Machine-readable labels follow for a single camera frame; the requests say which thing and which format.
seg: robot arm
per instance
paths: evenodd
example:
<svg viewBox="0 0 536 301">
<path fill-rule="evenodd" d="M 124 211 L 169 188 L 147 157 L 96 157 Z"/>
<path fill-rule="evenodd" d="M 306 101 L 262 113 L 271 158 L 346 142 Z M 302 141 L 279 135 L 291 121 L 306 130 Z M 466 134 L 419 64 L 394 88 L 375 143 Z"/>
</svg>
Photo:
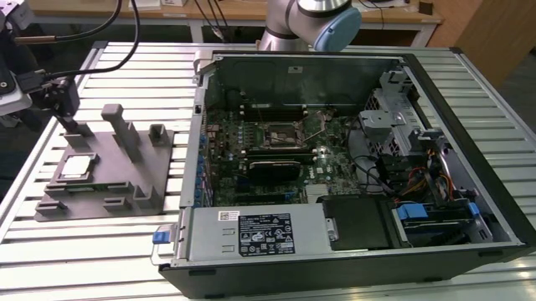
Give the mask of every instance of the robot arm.
<svg viewBox="0 0 536 301">
<path fill-rule="evenodd" d="M 359 25 L 351 0 L 270 0 L 259 50 L 340 51 Z"/>
</svg>

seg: wire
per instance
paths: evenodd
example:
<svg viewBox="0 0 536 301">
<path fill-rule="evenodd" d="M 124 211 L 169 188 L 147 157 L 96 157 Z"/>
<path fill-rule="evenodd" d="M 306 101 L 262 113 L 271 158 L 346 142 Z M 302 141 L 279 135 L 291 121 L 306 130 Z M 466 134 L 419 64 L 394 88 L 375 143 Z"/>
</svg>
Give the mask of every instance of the wire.
<svg viewBox="0 0 536 301">
<path fill-rule="evenodd" d="M 413 174 L 414 174 L 417 171 L 422 170 L 422 169 L 426 169 L 426 167 L 415 167 L 415 168 L 411 169 L 411 171 L 409 172 L 409 176 L 407 176 L 407 185 L 409 185 L 409 183 L 411 182 Z"/>
<path fill-rule="evenodd" d="M 121 4 L 123 4 L 123 0 L 117 0 L 117 4 L 114 5 L 113 14 L 110 15 L 109 19 L 104 22 L 102 25 L 100 25 L 94 29 L 86 31 L 85 33 L 72 34 L 70 36 L 56 36 L 56 41 L 57 42 L 76 41 L 76 40 L 84 39 L 86 37 L 97 34 L 100 31 L 106 29 L 109 24 L 113 23 L 114 19 L 119 16 Z"/>
<path fill-rule="evenodd" d="M 212 24 L 211 24 L 211 22 L 209 22 L 209 20 L 207 18 L 207 15 L 204 14 L 203 9 L 200 8 L 197 0 L 193 0 L 193 2 L 195 2 L 195 5 L 197 6 L 199 12 L 203 15 L 204 20 L 207 21 L 207 24 L 208 24 L 209 28 L 213 30 L 213 26 L 212 26 Z"/>
<path fill-rule="evenodd" d="M 445 184 L 446 184 L 446 187 L 447 187 L 447 191 L 449 191 L 449 199 L 453 199 L 453 197 L 451 197 L 451 193 L 453 193 L 453 190 L 454 190 L 454 185 L 451 184 L 451 179 L 446 176 L 446 175 L 443 175 L 443 174 L 439 174 L 439 177 L 442 177 L 443 178 L 443 180 L 445 180 Z"/>
<path fill-rule="evenodd" d="M 136 26 L 135 26 L 136 33 L 135 33 L 135 38 L 133 38 L 132 49 L 128 52 L 128 55 L 121 60 L 121 62 L 119 62 L 119 64 L 116 64 L 116 66 L 109 67 L 109 68 L 56 72 L 56 73 L 48 74 L 45 76 L 46 80 L 53 80 L 53 79 L 60 78 L 60 77 L 68 77 L 70 75 L 74 76 L 74 75 L 82 75 L 82 74 L 105 73 L 105 72 L 116 71 L 129 61 L 129 59 L 133 56 L 133 53 L 136 52 L 137 45 L 140 44 L 140 13 L 137 12 L 136 0 L 129 0 L 129 1 L 131 1 L 131 4 L 132 4 L 132 10 L 133 10 L 133 20 L 135 20 L 135 24 L 136 24 Z"/>
<path fill-rule="evenodd" d="M 385 28 L 383 9 L 393 8 L 394 6 L 378 6 L 374 2 L 371 2 L 371 5 L 374 5 L 374 7 L 372 7 L 372 6 L 367 6 L 360 0 L 359 0 L 359 3 L 366 8 L 376 8 L 379 10 L 379 15 L 382 18 L 382 30 L 383 30 L 383 28 Z"/>
<path fill-rule="evenodd" d="M 225 15 L 223 14 L 223 11 L 220 10 L 220 7 L 219 7 L 219 0 L 213 0 L 213 3 L 215 3 L 215 5 L 216 5 L 216 7 L 217 7 L 217 11 L 219 11 L 219 14 L 220 14 L 220 18 L 223 19 L 223 23 L 225 24 L 225 29 L 227 29 L 227 34 L 228 34 L 228 40 L 229 40 L 229 42 L 232 43 L 232 40 L 233 40 L 232 31 L 231 31 L 231 27 L 228 27 Z"/>
<path fill-rule="evenodd" d="M 368 186 L 380 186 L 379 184 L 371 184 L 370 183 L 370 171 L 372 170 L 372 169 L 375 169 L 375 170 L 378 170 L 378 168 L 375 167 L 375 166 L 372 166 L 372 167 L 370 167 L 366 171 L 367 171 L 367 173 L 366 173 L 366 184 L 359 184 L 359 185 L 364 185 L 364 192 L 366 193 L 375 193 L 376 191 L 368 191 Z"/>
<path fill-rule="evenodd" d="M 14 42 L 20 45 L 24 45 L 24 44 L 36 45 L 36 44 L 50 44 L 50 43 L 57 43 L 57 42 L 69 42 L 69 41 L 76 41 L 76 40 L 84 39 L 86 37 L 97 34 L 104 29 L 106 29 L 109 24 L 113 23 L 114 19 L 119 16 L 121 4 L 123 4 L 123 0 L 117 0 L 113 13 L 109 16 L 108 20 L 98 27 L 93 28 L 92 30 L 86 31 L 85 33 L 77 33 L 77 34 L 72 34 L 69 36 L 26 36 L 26 37 L 14 38 Z"/>
<path fill-rule="evenodd" d="M 351 133 L 351 130 L 352 130 L 352 126 L 355 125 L 355 122 L 356 122 L 358 120 L 359 120 L 359 116 L 355 116 L 355 118 L 351 120 L 348 132 L 347 132 L 347 134 L 346 134 L 346 150 L 347 150 L 347 152 L 348 152 L 348 155 L 350 155 L 350 133 Z"/>
<path fill-rule="evenodd" d="M 207 2 L 208 2 L 208 6 L 209 6 L 209 11 L 212 12 L 213 21 L 216 22 L 217 30 L 220 31 L 219 20 L 216 17 L 216 13 L 213 12 L 212 2 L 211 2 L 211 0 L 207 0 Z"/>
<path fill-rule="evenodd" d="M 406 191 L 402 193 L 402 196 L 421 190 L 421 188 L 423 188 L 425 186 L 426 186 L 426 180 L 422 179 L 414 186 L 406 189 Z"/>
<path fill-rule="evenodd" d="M 385 184 L 385 182 L 382 180 L 379 180 L 379 178 L 371 172 L 368 172 L 359 164 L 356 164 L 355 161 L 352 163 L 354 163 L 355 167 L 379 184 L 385 193 L 387 193 L 393 196 L 398 195 L 398 193 Z"/>
</svg>

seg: black cable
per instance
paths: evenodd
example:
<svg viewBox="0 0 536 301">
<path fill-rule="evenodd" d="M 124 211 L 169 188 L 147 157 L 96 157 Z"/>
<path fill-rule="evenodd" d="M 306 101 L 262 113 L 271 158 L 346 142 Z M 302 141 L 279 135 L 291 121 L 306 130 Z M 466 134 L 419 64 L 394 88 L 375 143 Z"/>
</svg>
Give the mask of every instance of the black cable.
<svg viewBox="0 0 536 301">
<path fill-rule="evenodd" d="M 368 160 L 370 160 L 370 158 L 372 158 L 375 160 L 374 156 L 360 155 L 360 156 L 351 158 L 351 161 L 352 161 L 355 167 L 366 174 L 366 176 L 370 177 L 379 184 L 385 193 L 390 194 L 391 196 L 398 196 L 398 193 L 385 184 L 385 182 L 382 180 L 379 180 L 379 178 L 371 172 L 368 172 L 359 164 L 355 163 L 355 159 L 358 159 L 358 158 L 367 158 Z"/>
<path fill-rule="evenodd" d="M 119 62 L 119 64 L 116 64 L 116 66 L 109 67 L 109 68 L 88 69 L 88 70 L 72 70 L 72 71 L 56 72 L 56 73 L 48 74 L 45 76 L 46 80 L 53 80 L 53 79 L 60 78 L 60 77 L 68 77 L 70 75 L 74 76 L 74 75 L 82 75 L 82 74 L 112 72 L 112 71 L 119 70 L 124 66 L 124 64 L 129 61 L 129 59 L 133 56 L 133 53 L 136 52 L 137 45 L 140 44 L 140 13 L 137 12 L 136 0 L 129 0 L 129 1 L 131 1 L 131 4 L 132 4 L 132 10 L 133 10 L 133 20 L 135 20 L 135 24 L 136 24 L 136 26 L 135 26 L 136 34 L 135 34 L 135 38 L 133 38 L 132 49 L 128 52 L 128 55 L 121 60 L 121 62 Z"/>
<path fill-rule="evenodd" d="M 216 22 L 217 30 L 221 32 L 220 26 L 219 26 L 219 20 L 217 20 L 217 17 L 216 17 L 216 13 L 213 12 L 212 2 L 209 0 L 207 0 L 207 2 L 208 2 L 208 6 L 209 6 L 209 11 L 212 12 L 213 20 Z"/>
<path fill-rule="evenodd" d="M 219 1 L 219 0 L 213 0 L 213 3 L 215 3 L 215 5 L 216 5 L 216 7 L 217 7 L 217 11 L 219 11 L 219 14 L 220 14 L 220 18 L 223 19 L 223 23 L 225 24 L 225 29 L 227 29 L 227 33 L 228 33 L 228 40 L 229 40 L 229 42 L 232 43 L 233 34 L 232 34 L 232 31 L 231 31 L 231 27 L 228 27 L 227 18 L 225 18 L 225 15 L 223 14 L 223 11 L 220 10 L 217 1 Z"/>
<path fill-rule="evenodd" d="M 394 6 L 378 6 L 374 2 L 371 2 L 371 5 L 374 5 L 374 7 L 372 7 L 372 6 L 367 6 L 360 0 L 359 0 L 359 3 L 366 8 L 376 8 L 379 10 L 379 15 L 380 15 L 380 18 L 382 18 L 382 30 L 383 30 L 383 28 L 385 28 L 383 9 L 385 8 L 394 8 Z"/>
<path fill-rule="evenodd" d="M 18 45 L 40 45 L 40 44 L 50 44 L 50 43 L 58 43 L 58 42 L 69 42 L 69 41 L 76 41 L 80 39 L 84 39 L 94 34 L 97 34 L 100 31 L 108 28 L 109 24 L 114 21 L 114 19 L 119 16 L 120 13 L 120 8 L 121 8 L 123 0 L 117 0 L 117 4 L 114 5 L 114 10 L 108 18 L 108 20 L 96 28 L 92 30 L 86 31 L 85 33 L 77 33 L 72 34 L 69 36 L 17 36 L 14 38 L 14 42 Z"/>
<path fill-rule="evenodd" d="M 379 184 L 371 184 L 371 183 L 370 183 L 370 175 L 368 175 L 368 173 L 370 173 L 370 171 L 371 171 L 372 169 L 378 170 L 378 168 L 376 168 L 375 166 L 370 167 L 370 168 L 366 170 L 366 183 L 364 183 L 364 184 L 359 184 L 359 185 L 364 185 L 363 190 L 364 190 L 366 193 L 368 193 L 368 192 L 372 192 L 372 193 L 376 192 L 376 191 L 368 191 L 368 186 L 380 186 Z"/>
<path fill-rule="evenodd" d="M 355 122 L 359 120 L 359 116 L 355 116 L 355 118 L 351 120 L 350 123 L 350 128 L 348 128 L 348 132 L 346 134 L 346 151 L 348 153 L 348 157 L 350 157 L 350 133 L 352 131 L 352 126 L 355 125 Z"/>
<path fill-rule="evenodd" d="M 104 29 L 106 29 L 109 24 L 114 21 L 114 19 L 119 16 L 121 5 L 123 5 L 123 0 L 117 0 L 117 4 L 114 5 L 113 14 L 110 15 L 109 19 L 104 22 L 102 25 L 100 25 L 94 29 L 86 31 L 85 33 L 72 34 L 70 36 L 56 36 L 56 42 L 66 42 L 66 41 L 76 41 L 76 40 L 84 39 L 86 37 L 97 34 Z"/>
<path fill-rule="evenodd" d="M 212 24 L 211 24 L 211 22 L 209 22 L 209 20 L 208 20 L 208 18 L 207 18 L 207 15 L 204 14 L 203 9 L 200 8 L 200 5 L 199 5 L 197 0 L 193 0 L 193 2 L 195 2 L 195 5 L 197 6 L 199 12 L 200 12 L 200 14 L 203 15 L 204 20 L 205 20 L 207 23 L 208 23 L 209 28 L 213 30 L 213 26 L 212 26 Z"/>
</svg>

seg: aluminum extrusion table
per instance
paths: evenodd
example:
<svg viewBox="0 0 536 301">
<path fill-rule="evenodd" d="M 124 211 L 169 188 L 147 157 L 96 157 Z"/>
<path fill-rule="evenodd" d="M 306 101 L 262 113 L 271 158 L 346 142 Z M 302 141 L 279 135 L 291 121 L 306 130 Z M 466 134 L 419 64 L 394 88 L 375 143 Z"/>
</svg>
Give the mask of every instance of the aluminum extrusion table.
<svg viewBox="0 0 536 301">
<path fill-rule="evenodd" d="M 92 49 L 82 68 L 114 65 L 131 43 Z M 175 131 L 164 215 L 38 223 L 34 205 L 65 141 L 52 120 L 0 205 L 1 300 L 185 300 L 152 266 L 151 234 L 177 220 L 195 85 L 196 50 L 254 50 L 252 45 L 141 43 L 121 70 L 77 78 L 78 121 L 110 130 L 100 108 L 120 103 L 123 117 L 144 130 L 153 122 Z M 352 47 L 351 52 L 413 53 L 487 158 L 528 219 L 536 224 L 536 136 L 463 55 L 447 49 Z M 434 123 L 431 112 L 422 108 Z M 163 245 L 160 256 L 171 256 Z M 254 296 L 240 300 L 533 300 L 536 257 L 477 268 L 451 280 Z"/>
</svg>

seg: cable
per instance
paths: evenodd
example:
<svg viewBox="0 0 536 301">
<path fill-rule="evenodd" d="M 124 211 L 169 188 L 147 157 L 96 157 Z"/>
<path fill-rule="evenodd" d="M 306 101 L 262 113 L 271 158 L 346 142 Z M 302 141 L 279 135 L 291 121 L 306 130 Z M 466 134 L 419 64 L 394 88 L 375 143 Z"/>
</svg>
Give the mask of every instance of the cable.
<svg viewBox="0 0 536 301">
<path fill-rule="evenodd" d="M 220 26 L 219 26 L 219 20 L 217 20 L 217 17 L 216 17 L 216 13 L 213 12 L 212 2 L 211 2 L 211 0 L 207 0 L 207 2 L 208 2 L 208 6 L 209 6 L 209 11 L 212 12 L 213 20 L 216 22 L 217 30 L 221 31 L 220 30 Z"/>
<path fill-rule="evenodd" d="M 204 14 L 203 9 L 200 8 L 197 0 L 193 0 L 193 2 L 195 2 L 195 5 L 197 6 L 199 12 L 203 15 L 204 20 L 207 21 L 207 24 L 208 24 L 209 28 L 213 30 L 213 26 L 212 26 L 212 24 L 211 24 L 211 22 L 209 22 L 209 20 L 207 18 L 207 15 Z"/>
<path fill-rule="evenodd" d="M 135 20 L 135 38 L 133 38 L 133 45 L 132 49 L 128 52 L 128 55 L 124 57 L 121 62 L 116 64 L 116 66 L 109 67 L 109 68 L 102 68 L 102 69 L 88 69 L 88 70 L 73 70 L 73 71 L 62 71 L 62 72 L 56 72 L 52 74 L 48 74 L 45 76 L 46 80 L 54 80 L 56 78 L 60 77 L 68 77 L 68 76 L 74 76 L 74 75 L 82 75 L 82 74 L 93 74 L 93 73 L 105 73 L 105 72 L 112 72 L 119 70 L 124 64 L 129 61 L 129 59 L 133 56 L 133 53 L 136 52 L 137 45 L 140 44 L 140 13 L 137 12 L 137 6 L 136 6 L 136 0 L 129 0 L 132 4 L 132 10 L 133 10 L 133 20 Z"/>
<path fill-rule="evenodd" d="M 96 28 L 92 30 L 86 31 L 85 33 L 78 33 L 78 34 L 72 34 L 70 36 L 26 36 L 26 37 L 17 37 L 14 38 L 14 42 L 20 45 L 24 44 L 49 44 L 49 43 L 57 43 L 57 42 L 68 42 L 68 41 L 76 41 L 80 39 L 84 39 L 94 34 L 97 34 L 100 31 L 108 28 L 109 24 L 113 23 L 114 19 L 119 16 L 120 8 L 121 8 L 123 0 L 117 0 L 117 4 L 114 5 L 114 10 L 108 18 L 108 20 Z"/>
<path fill-rule="evenodd" d="M 356 122 L 358 120 L 359 120 L 359 116 L 356 116 L 356 117 L 351 120 L 348 132 L 347 132 L 347 134 L 346 134 L 346 150 L 347 150 L 348 156 L 350 156 L 350 133 L 351 133 L 351 130 L 352 130 L 352 126 L 355 125 L 355 122 Z"/>
<path fill-rule="evenodd" d="M 219 1 L 219 0 L 213 0 L 213 3 L 215 3 L 215 5 L 216 5 L 216 7 L 217 7 L 219 14 L 220 14 L 220 18 L 223 19 L 223 23 L 225 24 L 225 29 L 227 29 L 227 34 L 228 34 L 228 40 L 229 40 L 229 42 L 232 43 L 233 34 L 232 34 L 232 31 L 231 31 L 231 27 L 228 27 L 225 15 L 223 14 L 223 11 L 220 10 L 217 1 Z"/>
<path fill-rule="evenodd" d="M 355 159 L 360 158 L 360 157 L 370 158 L 372 156 L 360 155 L 360 156 L 354 157 L 352 163 L 354 163 L 355 167 L 366 174 L 366 176 L 368 176 L 378 183 L 378 185 L 382 187 L 385 193 L 390 194 L 391 196 L 398 196 L 398 193 L 385 184 L 385 182 L 382 180 L 379 180 L 379 178 L 371 172 L 368 172 L 359 164 L 355 163 Z"/>
<path fill-rule="evenodd" d="M 104 29 L 108 28 L 109 24 L 113 23 L 114 19 L 119 16 L 119 12 L 120 12 L 120 8 L 123 5 L 123 0 L 117 0 L 117 4 L 114 5 L 114 11 L 113 14 L 110 15 L 109 19 L 104 22 L 102 25 L 100 25 L 98 27 L 96 27 L 94 29 L 86 31 L 85 33 L 78 33 L 78 34 L 73 34 L 70 36 L 57 36 L 56 37 L 56 41 L 57 42 L 66 42 L 66 41 L 76 41 L 80 39 L 84 39 L 94 34 L 97 34 L 100 31 L 102 31 Z"/>
<path fill-rule="evenodd" d="M 216 21 L 216 27 L 215 27 L 215 26 L 212 25 L 212 23 L 209 22 L 209 19 L 208 19 L 207 15 L 204 14 L 203 9 L 200 8 L 200 5 L 199 5 L 197 0 L 193 0 L 195 5 L 197 6 L 199 12 L 200 12 L 200 14 L 203 15 L 204 20 L 207 21 L 207 24 L 208 24 L 208 26 L 209 26 L 209 29 L 212 30 L 212 33 L 213 33 L 213 34 L 216 35 L 216 37 L 221 40 L 221 42 L 225 42 L 225 37 L 223 36 L 223 33 L 221 33 L 221 31 L 220 31 L 217 18 L 216 18 L 216 15 L 215 15 L 215 13 L 213 13 L 212 4 L 211 4 L 209 0 L 207 0 L 207 1 L 208 1 L 209 9 L 212 10 L 213 19 L 215 19 L 215 21 Z"/>
<path fill-rule="evenodd" d="M 367 171 L 367 173 L 366 173 L 366 184 L 359 184 L 359 185 L 364 185 L 363 190 L 364 190 L 366 193 L 375 193 L 375 192 L 376 192 L 376 191 L 368 191 L 368 186 L 380 186 L 379 184 L 371 184 L 371 183 L 370 183 L 370 175 L 368 175 L 368 173 L 370 173 L 370 171 L 371 171 L 372 169 L 378 170 L 378 168 L 376 168 L 375 166 L 370 167 L 370 168 L 366 170 L 366 171 Z"/>
<path fill-rule="evenodd" d="M 415 167 L 411 169 L 411 171 L 409 172 L 409 176 L 407 176 L 407 184 L 411 182 L 413 174 L 422 169 L 426 169 L 426 167 Z"/>
<path fill-rule="evenodd" d="M 374 2 L 371 2 L 371 5 L 374 5 L 374 7 L 372 7 L 372 6 L 367 6 L 367 5 L 362 2 L 362 0 L 359 0 L 359 3 L 360 3 L 360 5 L 363 5 L 363 7 L 366 7 L 366 8 L 376 8 L 376 9 L 379 10 L 379 15 L 380 15 L 380 18 L 382 18 L 382 30 L 383 30 L 383 28 L 385 28 L 383 9 L 386 9 L 386 8 L 394 8 L 394 6 L 378 6 Z"/>
<path fill-rule="evenodd" d="M 443 180 L 445 180 L 445 184 L 446 184 L 446 187 L 447 187 L 447 193 L 449 193 L 449 199 L 453 200 L 451 193 L 453 193 L 453 190 L 454 190 L 454 185 L 451 183 L 451 179 L 446 175 L 443 175 L 442 173 L 438 176 L 442 177 Z"/>
</svg>

